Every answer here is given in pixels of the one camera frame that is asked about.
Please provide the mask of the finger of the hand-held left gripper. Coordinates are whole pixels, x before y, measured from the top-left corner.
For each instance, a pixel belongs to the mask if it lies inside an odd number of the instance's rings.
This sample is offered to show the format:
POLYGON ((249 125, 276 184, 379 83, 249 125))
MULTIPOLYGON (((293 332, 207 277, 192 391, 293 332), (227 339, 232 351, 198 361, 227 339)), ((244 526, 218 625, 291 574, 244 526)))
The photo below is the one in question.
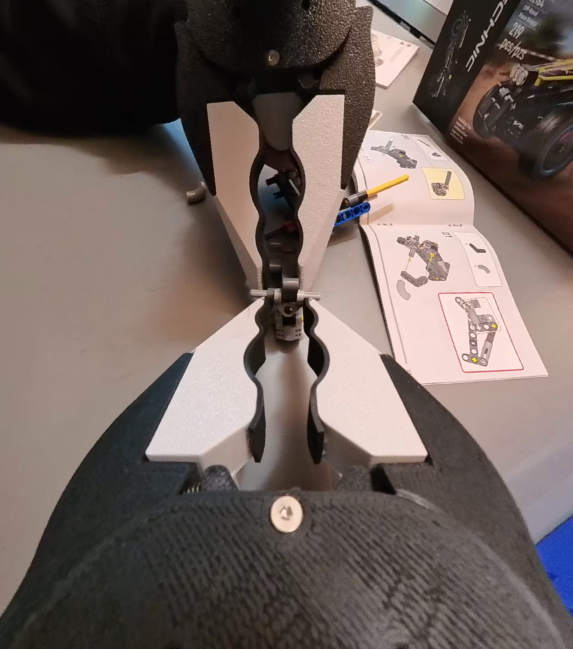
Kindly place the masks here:
POLYGON ((292 151, 301 175, 296 222, 299 289, 313 290, 342 201, 345 97, 316 95, 292 121, 292 151))
POLYGON ((207 105, 215 173, 215 202, 251 289, 263 289, 263 261, 257 247, 259 222, 251 195, 251 170, 260 149, 254 118, 233 101, 207 105))

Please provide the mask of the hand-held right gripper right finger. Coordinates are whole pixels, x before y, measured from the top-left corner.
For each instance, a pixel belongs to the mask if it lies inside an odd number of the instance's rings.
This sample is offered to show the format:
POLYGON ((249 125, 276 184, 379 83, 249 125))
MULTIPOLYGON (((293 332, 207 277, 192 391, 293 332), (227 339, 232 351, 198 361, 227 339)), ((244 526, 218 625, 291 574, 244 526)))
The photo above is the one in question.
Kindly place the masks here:
POLYGON ((379 351, 317 301, 304 307, 310 390, 307 443, 315 463, 420 463, 427 449, 379 351))

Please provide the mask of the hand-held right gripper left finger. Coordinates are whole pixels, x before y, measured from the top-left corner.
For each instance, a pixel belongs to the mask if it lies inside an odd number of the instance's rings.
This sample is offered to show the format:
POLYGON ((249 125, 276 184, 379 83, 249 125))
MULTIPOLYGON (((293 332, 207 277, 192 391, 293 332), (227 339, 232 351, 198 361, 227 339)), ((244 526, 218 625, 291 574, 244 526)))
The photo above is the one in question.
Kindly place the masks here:
POLYGON ((245 464, 257 387, 244 353, 259 333, 256 300, 193 352, 146 449, 150 461, 245 464))

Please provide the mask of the toy car chassis assembly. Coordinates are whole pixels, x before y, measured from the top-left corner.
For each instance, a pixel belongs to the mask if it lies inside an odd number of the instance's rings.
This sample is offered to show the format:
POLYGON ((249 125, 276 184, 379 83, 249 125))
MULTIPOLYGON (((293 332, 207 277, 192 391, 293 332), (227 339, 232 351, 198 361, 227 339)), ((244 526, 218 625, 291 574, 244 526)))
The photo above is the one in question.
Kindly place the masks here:
MULTIPOLYGON (((409 178, 410 176, 408 174, 404 174, 374 188, 363 190, 343 198, 334 226, 358 219, 364 214, 367 214, 370 211, 371 200, 375 199, 380 193, 405 183, 409 178)), ((294 235, 297 231, 298 226, 296 220, 292 218, 282 223, 276 229, 265 232, 264 237, 265 239, 273 240, 281 235, 294 235)))

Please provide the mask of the grey toy connector assembly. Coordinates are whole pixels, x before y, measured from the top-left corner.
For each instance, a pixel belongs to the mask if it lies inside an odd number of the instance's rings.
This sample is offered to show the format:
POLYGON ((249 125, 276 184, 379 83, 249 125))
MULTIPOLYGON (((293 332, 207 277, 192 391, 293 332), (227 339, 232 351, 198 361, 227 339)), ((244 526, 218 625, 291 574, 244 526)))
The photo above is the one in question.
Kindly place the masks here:
POLYGON ((280 288, 251 289, 253 298, 266 298, 271 304, 275 322, 275 337, 293 342, 304 332, 303 304, 307 299, 320 300, 319 293, 304 291, 297 277, 282 277, 280 288))

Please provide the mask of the person's left forearm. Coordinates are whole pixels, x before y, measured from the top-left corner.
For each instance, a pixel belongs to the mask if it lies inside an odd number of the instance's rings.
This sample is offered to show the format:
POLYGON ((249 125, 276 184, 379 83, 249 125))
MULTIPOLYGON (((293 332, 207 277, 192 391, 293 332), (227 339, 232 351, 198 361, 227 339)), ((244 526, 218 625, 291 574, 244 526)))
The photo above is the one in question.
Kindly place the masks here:
POLYGON ((0 123, 134 133, 179 117, 185 1, 0 1, 0 123))

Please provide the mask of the toy set box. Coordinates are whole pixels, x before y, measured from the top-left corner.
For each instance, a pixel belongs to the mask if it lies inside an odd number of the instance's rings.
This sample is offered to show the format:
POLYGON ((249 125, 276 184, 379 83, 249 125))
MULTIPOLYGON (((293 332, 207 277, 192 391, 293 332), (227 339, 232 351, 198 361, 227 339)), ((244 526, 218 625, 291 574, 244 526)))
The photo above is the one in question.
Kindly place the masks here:
POLYGON ((573 1, 453 1, 414 104, 573 255, 573 1))

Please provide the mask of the small closed instruction booklet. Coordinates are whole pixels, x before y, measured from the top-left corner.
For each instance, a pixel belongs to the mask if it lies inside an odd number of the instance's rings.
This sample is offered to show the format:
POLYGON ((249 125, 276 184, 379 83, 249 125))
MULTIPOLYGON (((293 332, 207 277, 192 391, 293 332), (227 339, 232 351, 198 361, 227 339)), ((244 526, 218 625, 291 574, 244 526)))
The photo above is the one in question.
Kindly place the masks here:
POLYGON ((371 30, 375 83, 388 88, 419 51, 420 46, 371 30))

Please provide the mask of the open instruction booklet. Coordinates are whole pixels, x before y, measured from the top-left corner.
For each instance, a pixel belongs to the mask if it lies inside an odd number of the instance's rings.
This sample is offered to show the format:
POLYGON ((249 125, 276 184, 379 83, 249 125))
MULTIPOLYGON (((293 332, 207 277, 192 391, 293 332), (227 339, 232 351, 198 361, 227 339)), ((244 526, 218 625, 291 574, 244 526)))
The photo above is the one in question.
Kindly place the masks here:
POLYGON ((422 385, 546 377, 460 166, 423 134, 369 130, 357 191, 403 175, 359 223, 396 361, 422 385))

